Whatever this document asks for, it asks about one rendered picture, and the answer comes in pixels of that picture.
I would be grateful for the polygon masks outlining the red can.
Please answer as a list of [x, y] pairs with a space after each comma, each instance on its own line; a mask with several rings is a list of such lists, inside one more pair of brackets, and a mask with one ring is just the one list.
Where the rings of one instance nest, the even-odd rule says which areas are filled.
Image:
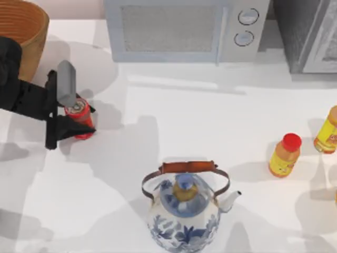
[[89, 103], [83, 98], [77, 98], [72, 107], [65, 107], [64, 112], [72, 120], [87, 127], [94, 128]]

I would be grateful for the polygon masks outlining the pale grey rounded box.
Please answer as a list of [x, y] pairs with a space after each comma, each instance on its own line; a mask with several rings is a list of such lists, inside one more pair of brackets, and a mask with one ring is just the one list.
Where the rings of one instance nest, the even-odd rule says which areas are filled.
[[70, 108], [76, 102], [76, 69], [68, 60], [63, 60], [57, 66], [57, 101]]

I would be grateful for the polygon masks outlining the microwave oven door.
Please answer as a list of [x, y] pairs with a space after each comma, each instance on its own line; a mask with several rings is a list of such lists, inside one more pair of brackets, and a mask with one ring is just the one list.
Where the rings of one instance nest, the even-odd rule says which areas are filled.
[[104, 0], [115, 62], [220, 61], [227, 0]]

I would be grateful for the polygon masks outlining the yellow bottle red cap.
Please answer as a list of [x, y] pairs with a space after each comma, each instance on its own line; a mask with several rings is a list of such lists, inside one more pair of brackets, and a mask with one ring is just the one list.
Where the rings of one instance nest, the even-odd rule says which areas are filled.
[[287, 177], [299, 156], [302, 139], [295, 133], [287, 133], [276, 145], [269, 161], [269, 171], [276, 177]]

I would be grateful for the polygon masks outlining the microwave knob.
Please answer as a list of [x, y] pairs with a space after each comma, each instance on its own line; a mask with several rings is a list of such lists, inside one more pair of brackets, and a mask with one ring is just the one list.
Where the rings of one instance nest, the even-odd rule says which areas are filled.
[[260, 13], [255, 8], [247, 8], [241, 10], [237, 16], [240, 24], [249, 26], [255, 24], [260, 17]]
[[234, 43], [239, 47], [245, 47], [253, 43], [254, 39], [255, 36], [251, 31], [244, 30], [235, 34]]

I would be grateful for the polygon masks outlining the round wooden basket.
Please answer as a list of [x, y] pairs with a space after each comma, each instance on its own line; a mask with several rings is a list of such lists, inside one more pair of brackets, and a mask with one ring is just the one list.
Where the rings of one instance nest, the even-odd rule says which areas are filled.
[[0, 36], [15, 40], [22, 47], [19, 78], [32, 81], [47, 38], [48, 14], [26, 0], [0, 0]]

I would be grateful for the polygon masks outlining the pale microwave oven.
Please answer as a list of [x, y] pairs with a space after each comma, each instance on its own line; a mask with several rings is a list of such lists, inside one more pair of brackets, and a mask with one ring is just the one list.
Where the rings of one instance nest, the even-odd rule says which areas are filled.
[[[251, 62], [254, 60], [268, 13], [270, 0], [227, 0], [229, 6], [227, 21], [223, 37], [223, 48], [220, 63], [224, 62]], [[260, 13], [258, 21], [249, 26], [239, 23], [237, 16], [241, 10], [255, 8]], [[234, 43], [234, 36], [244, 30], [251, 31], [255, 39], [253, 43], [245, 47], [239, 47]]]

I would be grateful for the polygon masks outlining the yellow bottle tan cap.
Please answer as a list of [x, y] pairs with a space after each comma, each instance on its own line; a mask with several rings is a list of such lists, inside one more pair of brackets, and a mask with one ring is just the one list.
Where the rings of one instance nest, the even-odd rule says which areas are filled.
[[314, 139], [314, 147], [321, 153], [332, 154], [337, 149], [337, 105], [329, 111], [327, 119]]

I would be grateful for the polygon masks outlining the grey cabinet door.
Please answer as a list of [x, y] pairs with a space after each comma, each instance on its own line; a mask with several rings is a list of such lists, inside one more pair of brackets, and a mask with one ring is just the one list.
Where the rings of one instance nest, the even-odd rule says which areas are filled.
[[310, 32], [304, 73], [337, 74], [337, 0], [322, 0]]

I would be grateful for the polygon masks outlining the blue and white teapot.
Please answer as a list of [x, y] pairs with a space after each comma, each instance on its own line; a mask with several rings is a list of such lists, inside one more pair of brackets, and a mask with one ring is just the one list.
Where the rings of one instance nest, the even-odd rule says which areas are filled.
[[142, 186], [166, 174], [169, 177], [153, 191], [142, 189], [151, 200], [147, 219], [151, 237], [169, 253], [201, 253], [214, 240], [221, 215], [232, 209], [242, 193], [234, 191], [218, 201], [228, 191], [230, 177], [214, 161], [163, 163], [144, 177]]

